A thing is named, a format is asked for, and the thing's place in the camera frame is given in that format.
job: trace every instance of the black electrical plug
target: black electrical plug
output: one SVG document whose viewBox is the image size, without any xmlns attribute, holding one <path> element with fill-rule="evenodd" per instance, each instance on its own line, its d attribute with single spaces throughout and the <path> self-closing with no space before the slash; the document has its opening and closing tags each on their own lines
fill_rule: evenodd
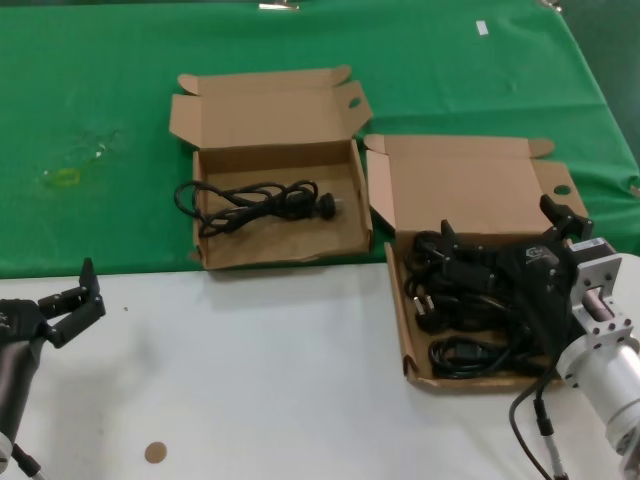
<svg viewBox="0 0 640 480">
<path fill-rule="evenodd" d="M 479 363 L 486 363 L 488 359 L 495 358 L 495 352 L 489 351 L 486 348 L 482 348 L 477 343 L 460 342 L 456 344 L 453 349 L 454 354 L 450 361 L 455 365 L 478 365 Z"/>
<path fill-rule="evenodd" d="M 430 335 L 435 335 L 446 329 L 447 323 L 440 318 L 433 300 L 429 295 L 424 297 L 423 304 L 418 297 L 413 297 L 413 304 L 416 306 L 416 323 L 418 328 Z"/>
<path fill-rule="evenodd" d="M 318 216 L 331 220 L 336 216 L 336 200 L 330 193 L 325 193 L 317 201 L 311 191 L 295 192 L 285 198 L 285 208 L 296 219 Z"/>
</svg>

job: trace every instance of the white table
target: white table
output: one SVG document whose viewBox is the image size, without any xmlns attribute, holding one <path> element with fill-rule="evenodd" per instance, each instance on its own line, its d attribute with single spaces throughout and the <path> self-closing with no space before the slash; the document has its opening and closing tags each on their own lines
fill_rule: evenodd
<svg viewBox="0 0 640 480">
<path fill-rule="evenodd" d="M 636 315 L 625 276 L 640 259 L 623 269 L 617 301 Z M 0 295 L 37 299 L 76 281 L 2 281 Z M 385 265 L 100 283 L 107 316 L 45 347 L 18 435 L 51 480 L 539 478 L 507 421 L 513 394 L 406 382 Z M 552 392 L 547 406 L 570 476 L 617 478 L 581 393 Z M 530 402 L 521 408 L 546 466 Z M 157 465 L 144 459 L 154 441 L 168 447 Z M 2 478 L 25 477 L 12 462 Z"/>
</svg>

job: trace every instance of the black wire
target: black wire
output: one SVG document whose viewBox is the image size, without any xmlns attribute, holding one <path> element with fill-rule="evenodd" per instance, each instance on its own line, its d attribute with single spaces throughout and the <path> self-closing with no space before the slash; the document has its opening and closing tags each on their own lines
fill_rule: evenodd
<svg viewBox="0 0 640 480">
<path fill-rule="evenodd" d="M 449 328 L 468 333 L 504 329 L 512 313 L 511 293 L 500 284 L 496 284 L 491 292 L 478 291 L 461 284 L 459 277 L 449 277 L 445 274 L 445 247 L 440 233 L 419 232 L 404 258 L 408 272 L 405 294 L 411 299 L 428 295 L 436 310 L 435 315 L 429 315 L 430 327 L 426 331 L 434 334 Z M 464 262 L 468 268 L 477 267 L 484 272 L 483 256 L 478 255 L 483 250 L 471 250 L 474 252 L 457 249 L 451 257 L 459 264 Z"/>
<path fill-rule="evenodd" d="M 475 338 L 453 335 L 429 345 L 429 360 L 439 378 L 455 380 L 488 377 L 503 371 L 537 377 L 545 368 L 530 360 L 529 352 L 518 353 L 519 342 L 499 346 Z"/>
<path fill-rule="evenodd" d="M 180 199 L 182 192 L 188 188 L 193 188 L 191 208 L 186 207 Z M 206 213 L 198 206 L 201 192 L 215 193 L 233 207 Z M 249 200 L 244 195 L 260 195 L 262 198 Z M 318 186 L 310 180 L 300 180 L 289 186 L 263 182 L 229 190 L 220 190 L 210 183 L 193 180 L 176 188 L 174 202 L 181 212 L 201 222 L 198 230 L 201 238 L 232 233 L 247 223 L 268 215 L 285 220 L 301 220 L 317 214 L 328 220 L 336 213 L 333 195 L 327 193 L 318 199 Z"/>
<path fill-rule="evenodd" d="M 563 338 L 567 338 L 569 333 L 571 332 L 571 316 L 570 315 L 571 314 L 568 311 L 565 312 L 565 315 L 564 315 L 565 328 L 564 328 Z M 542 394 L 544 392 L 544 389 L 555 376 L 556 367 L 558 366 L 558 362 L 560 361 L 561 355 L 562 355 L 562 350 L 557 351 L 556 354 L 553 356 L 552 362 L 547 367 L 547 370 L 545 371 L 545 373 L 540 378 L 538 378 L 535 382 L 533 382 L 528 388 L 526 388 L 520 395 L 518 395 L 516 399 L 511 403 L 511 406 L 509 407 L 509 424 L 511 425 L 511 429 L 515 434 L 516 439 L 520 444 L 520 447 L 522 448 L 524 453 L 527 455 L 527 457 L 529 457 L 529 460 L 531 461 L 531 463 L 533 463 L 533 466 L 538 469 L 538 471 L 544 477 L 545 480 L 553 480 L 553 478 L 546 472 L 546 470 L 542 467 L 542 465 L 540 465 L 540 462 L 538 462 L 536 457 L 533 455 L 533 453 L 527 446 L 527 442 L 525 442 L 524 438 L 522 437 L 522 434 L 520 433 L 520 429 L 518 428 L 518 424 L 516 422 L 516 409 L 533 392 L 536 392 L 537 400 L 542 399 Z"/>
<path fill-rule="evenodd" d="M 555 375 L 555 369 L 559 359 L 560 357 L 558 356 L 558 358 L 555 359 L 555 361 L 547 368 L 547 371 L 544 373 L 544 375 L 538 378 L 529 387 L 527 387 L 520 395 L 518 395 L 516 399 L 511 403 L 511 406 L 509 407 L 509 424 L 511 425 L 511 429 L 515 434 L 516 439 L 520 444 L 520 447 L 522 447 L 522 450 L 524 450 L 524 453 L 527 455 L 527 457 L 529 457 L 529 460 L 531 460 L 531 463 L 533 463 L 533 466 L 538 469 L 538 471 L 545 478 L 545 480 L 553 480 L 553 478 L 546 472 L 544 467 L 540 465 L 540 462 L 538 462 L 536 457 L 533 455 L 533 453 L 527 446 L 527 442 L 525 442 L 524 438 L 522 437 L 522 434 L 520 433 L 520 429 L 518 428 L 518 424 L 516 422 L 516 409 L 527 397 L 529 397 L 529 395 L 531 395 L 536 390 L 543 388 L 545 385 L 547 385 L 551 381 L 551 379 Z"/>
</svg>

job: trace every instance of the open cardboard box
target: open cardboard box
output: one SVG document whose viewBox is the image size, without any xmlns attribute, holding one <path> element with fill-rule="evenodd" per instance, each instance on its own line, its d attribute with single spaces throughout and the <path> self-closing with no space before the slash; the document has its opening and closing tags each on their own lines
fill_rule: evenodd
<svg viewBox="0 0 640 480">
<path fill-rule="evenodd" d="M 407 278 L 404 257 L 417 232 L 440 231 L 443 219 L 463 241 L 470 243 L 501 245 L 539 235 L 551 226 L 539 209 L 543 193 L 586 216 L 567 167 L 537 160 L 553 151 L 553 142 L 368 135 L 365 145 L 371 206 L 396 231 L 395 246 L 386 244 L 385 251 L 407 379 L 434 387 L 463 388 L 521 387 L 531 383 L 531 378 L 508 373 L 468 380 L 434 378 L 429 344 L 456 332 L 432 336 L 418 328 L 414 304 L 403 288 Z M 494 335 L 475 334 L 482 340 L 500 341 Z"/>
<path fill-rule="evenodd" d="M 222 76 L 180 75 L 188 93 L 174 95 L 170 131 L 198 147 L 193 178 L 231 189 L 258 182 L 311 180 L 340 200 L 335 218 L 286 221 L 264 217 L 237 232 L 194 243 L 207 269 L 304 262 L 367 252 L 369 200 L 353 135 L 372 113 L 351 69 Z M 199 207 L 229 203 L 201 193 Z"/>
</svg>

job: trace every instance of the green tablecloth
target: green tablecloth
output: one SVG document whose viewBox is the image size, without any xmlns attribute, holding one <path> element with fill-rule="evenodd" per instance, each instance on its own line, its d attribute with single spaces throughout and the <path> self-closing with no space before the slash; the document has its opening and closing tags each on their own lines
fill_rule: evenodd
<svg viewBox="0 0 640 480">
<path fill-rule="evenodd" d="M 553 139 L 596 232 L 640 253 L 638 168 L 564 21 L 534 0 L 5 8 L 0 275 L 76 274 L 84 256 L 102 273 L 199 268 L 172 200 L 191 175 L 168 133 L 178 74 L 339 64 L 370 131 Z M 347 260 L 382 260 L 384 238 Z"/>
</svg>

